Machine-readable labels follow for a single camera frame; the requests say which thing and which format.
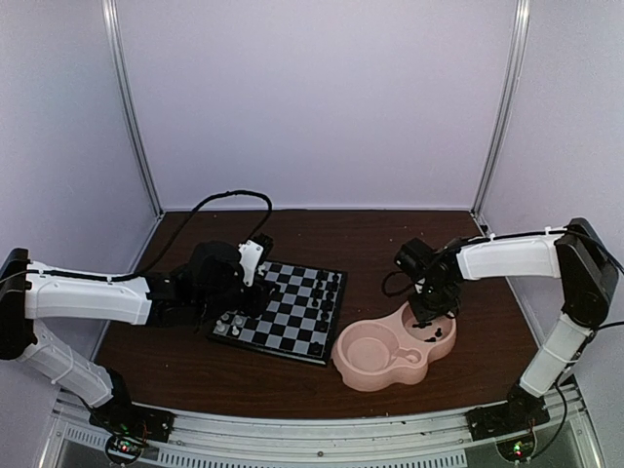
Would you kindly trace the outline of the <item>black and white chessboard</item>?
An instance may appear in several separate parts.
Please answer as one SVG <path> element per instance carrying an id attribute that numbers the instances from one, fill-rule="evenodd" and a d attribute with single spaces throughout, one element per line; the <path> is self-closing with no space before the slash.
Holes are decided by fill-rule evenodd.
<path id="1" fill-rule="evenodd" d="M 322 288 L 315 288 L 321 270 L 328 273 L 328 278 L 324 281 Z M 331 316 L 328 320 L 330 327 L 327 332 L 320 332 L 319 323 L 323 322 L 321 314 L 325 308 L 326 292 L 330 291 L 328 286 L 332 282 L 333 272 L 337 272 L 340 279 L 338 288 L 334 291 L 334 307 L 330 311 Z M 237 312 L 225 313 L 231 316 L 231 320 L 223 322 L 220 317 L 208 333 L 208 339 L 237 348 L 325 367 L 331 359 L 347 284 L 347 273 L 340 270 L 267 261 L 264 263 L 264 276 L 266 280 L 277 285 L 277 290 L 267 309 L 257 318 L 247 317 Z M 322 297 L 317 298 L 313 295 L 316 289 L 323 291 Z M 312 306 L 315 298 L 320 301 L 318 308 Z M 244 318 L 242 326 L 234 324 L 236 316 Z M 215 333 L 215 327 L 218 324 L 227 325 L 228 330 L 225 335 Z M 233 326 L 241 329 L 238 338 L 231 335 Z M 323 346 L 321 355 L 313 353 L 315 343 Z"/>

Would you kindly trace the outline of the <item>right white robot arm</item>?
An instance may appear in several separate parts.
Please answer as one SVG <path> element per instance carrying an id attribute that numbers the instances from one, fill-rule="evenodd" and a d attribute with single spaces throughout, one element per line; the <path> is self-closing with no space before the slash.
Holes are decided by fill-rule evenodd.
<path id="1" fill-rule="evenodd" d="M 545 277 L 561 282 L 564 304 L 555 326 L 516 384 L 518 395 L 500 409 L 506 429 L 522 429 L 539 399 L 605 327 L 623 266 L 591 225 L 572 219 L 559 228 L 457 238 L 434 249 L 413 238 L 394 257 L 409 277 L 409 306 L 419 322 L 458 312 L 460 285 L 488 278 Z"/>

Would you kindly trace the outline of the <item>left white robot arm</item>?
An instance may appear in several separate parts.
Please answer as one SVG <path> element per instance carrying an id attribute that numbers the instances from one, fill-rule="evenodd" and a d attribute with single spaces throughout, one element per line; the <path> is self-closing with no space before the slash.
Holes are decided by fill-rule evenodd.
<path id="1" fill-rule="evenodd" d="M 102 319 L 155 328 L 195 327 L 225 313 L 259 316 L 274 291 L 263 263 L 273 247 L 257 235 L 234 247 L 211 241 L 170 273 L 104 276 L 57 270 L 14 249 L 1 267 L 1 358 L 27 362 L 80 397 L 120 433 L 140 413 L 123 377 L 87 360 L 44 326 L 46 318 Z"/>

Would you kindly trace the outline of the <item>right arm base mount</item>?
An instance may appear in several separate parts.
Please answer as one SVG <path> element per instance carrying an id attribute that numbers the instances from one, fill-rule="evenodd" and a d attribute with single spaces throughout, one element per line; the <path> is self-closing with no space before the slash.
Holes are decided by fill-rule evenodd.
<path id="1" fill-rule="evenodd" d="M 513 412 L 508 403 L 490 407 L 477 407 L 465 413 L 473 441 L 502 437 L 550 421 L 546 409 L 535 409 L 529 413 Z"/>

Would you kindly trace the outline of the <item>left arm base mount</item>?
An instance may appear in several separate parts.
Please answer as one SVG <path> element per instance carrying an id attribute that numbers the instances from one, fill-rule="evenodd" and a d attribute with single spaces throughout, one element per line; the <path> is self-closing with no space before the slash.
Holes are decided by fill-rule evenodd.
<path id="1" fill-rule="evenodd" d="M 132 405 L 121 409 L 89 409 L 89 422 L 113 436 L 140 443 L 166 443 L 174 428 L 175 415 L 166 410 Z"/>

